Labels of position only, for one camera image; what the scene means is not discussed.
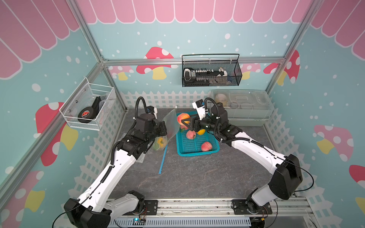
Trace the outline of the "clear green zip-top bag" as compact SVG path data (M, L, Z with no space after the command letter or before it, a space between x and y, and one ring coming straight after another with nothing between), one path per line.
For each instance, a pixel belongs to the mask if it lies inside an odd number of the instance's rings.
M164 118L163 121L166 123L167 127L167 139L168 143L169 141L178 133L180 130L180 124L177 121L177 114L176 109L178 106L175 106Z

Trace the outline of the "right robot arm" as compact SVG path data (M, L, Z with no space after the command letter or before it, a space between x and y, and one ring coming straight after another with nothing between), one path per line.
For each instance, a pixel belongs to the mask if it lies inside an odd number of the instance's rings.
M228 113L222 103L212 98L193 103L196 114L177 121L188 130L205 130L216 140L237 149L262 165L272 178L268 184L255 189L238 208L250 214L259 214L264 206L276 199L288 200L303 181L303 168L293 154L285 156L249 137L242 129L229 123Z

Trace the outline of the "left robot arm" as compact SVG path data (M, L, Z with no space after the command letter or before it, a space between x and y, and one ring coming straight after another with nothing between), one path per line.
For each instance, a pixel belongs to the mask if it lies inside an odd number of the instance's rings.
M127 134L111 150L111 160L95 181L77 199L68 199L64 214L77 228L106 228L126 213L146 214L144 195L129 191L108 202L113 189L126 171L153 146L155 140L167 135L164 121L158 121L157 110L147 106L145 99L136 101L134 122Z

